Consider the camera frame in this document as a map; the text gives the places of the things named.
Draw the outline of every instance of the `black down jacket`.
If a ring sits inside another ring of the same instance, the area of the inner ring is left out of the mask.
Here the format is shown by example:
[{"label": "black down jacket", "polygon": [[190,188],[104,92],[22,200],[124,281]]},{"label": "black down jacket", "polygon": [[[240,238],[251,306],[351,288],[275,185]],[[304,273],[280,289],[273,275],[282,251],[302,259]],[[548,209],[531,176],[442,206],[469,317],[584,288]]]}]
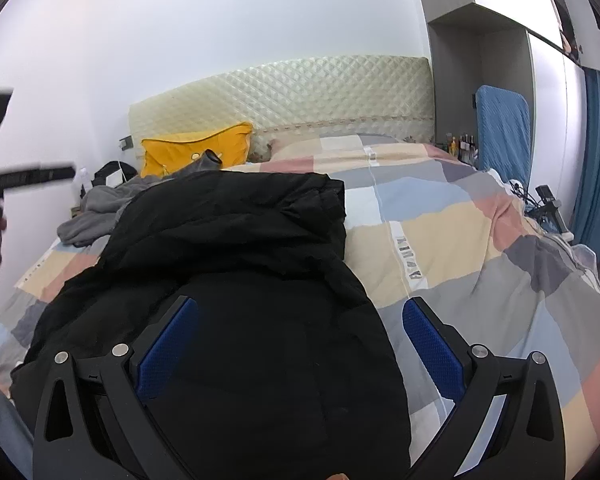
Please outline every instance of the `black down jacket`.
[{"label": "black down jacket", "polygon": [[57,352],[131,343],[184,294],[200,325],[147,408],[197,478],[403,478],[402,375],[344,264],[344,216],[344,184],[313,173],[203,172],[143,192],[40,318],[13,373],[24,420]]}]

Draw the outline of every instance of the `bedspread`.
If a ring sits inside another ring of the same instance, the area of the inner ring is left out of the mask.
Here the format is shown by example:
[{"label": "bedspread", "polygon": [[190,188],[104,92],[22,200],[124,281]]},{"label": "bedspread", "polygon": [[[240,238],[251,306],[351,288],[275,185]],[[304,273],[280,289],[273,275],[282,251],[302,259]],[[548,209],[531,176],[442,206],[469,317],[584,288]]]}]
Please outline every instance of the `bedspread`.
[{"label": "bedspread", "polygon": [[[363,283],[394,348],[408,394],[412,463],[452,408],[402,328],[422,296],[469,344],[496,355],[547,355],[564,420],[567,478],[600,442],[600,284],[568,246],[542,234],[489,174],[426,144],[382,144],[231,171],[328,173],[346,185],[345,261]],[[104,242],[55,246],[0,310],[0,387],[22,359],[46,302],[93,264]],[[493,403],[464,469],[478,462],[504,399]]]}]

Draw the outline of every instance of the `blue curtain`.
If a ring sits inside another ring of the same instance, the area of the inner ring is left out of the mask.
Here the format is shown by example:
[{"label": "blue curtain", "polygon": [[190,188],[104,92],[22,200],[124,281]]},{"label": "blue curtain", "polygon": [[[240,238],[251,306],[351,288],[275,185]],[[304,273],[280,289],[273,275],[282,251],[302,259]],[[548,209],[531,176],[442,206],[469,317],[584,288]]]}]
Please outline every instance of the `blue curtain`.
[{"label": "blue curtain", "polygon": [[600,72],[585,68],[587,83],[587,142],[582,179],[571,231],[589,246],[600,264]]}]

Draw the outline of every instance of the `yellow pillow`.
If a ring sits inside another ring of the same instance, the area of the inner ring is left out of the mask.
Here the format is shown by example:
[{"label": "yellow pillow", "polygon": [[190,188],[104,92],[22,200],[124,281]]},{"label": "yellow pillow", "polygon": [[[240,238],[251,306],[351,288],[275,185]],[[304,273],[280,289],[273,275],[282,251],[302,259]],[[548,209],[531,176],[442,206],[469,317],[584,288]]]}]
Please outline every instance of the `yellow pillow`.
[{"label": "yellow pillow", "polygon": [[251,123],[239,123],[220,131],[169,134],[142,140],[144,168],[141,176],[165,176],[192,163],[205,150],[213,150],[222,167],[244,164],[249,152]]}]

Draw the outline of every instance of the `cream headboard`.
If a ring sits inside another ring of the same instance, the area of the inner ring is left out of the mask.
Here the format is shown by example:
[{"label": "cream headboard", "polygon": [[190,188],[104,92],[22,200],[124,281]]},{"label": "cream headboard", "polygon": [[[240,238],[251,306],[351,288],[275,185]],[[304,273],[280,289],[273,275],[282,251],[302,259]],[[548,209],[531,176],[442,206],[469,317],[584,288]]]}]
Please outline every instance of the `cream headboard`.
[{"label": "cream headboard", "polygon": [[235,70],[150,97],[131,105],[129,126],[137,156],[146,137],[241,121],[253,124],[256,150],[259,139],[278,131],[326,126],[430,142],[433,102],[424,57],[312,57]]}]

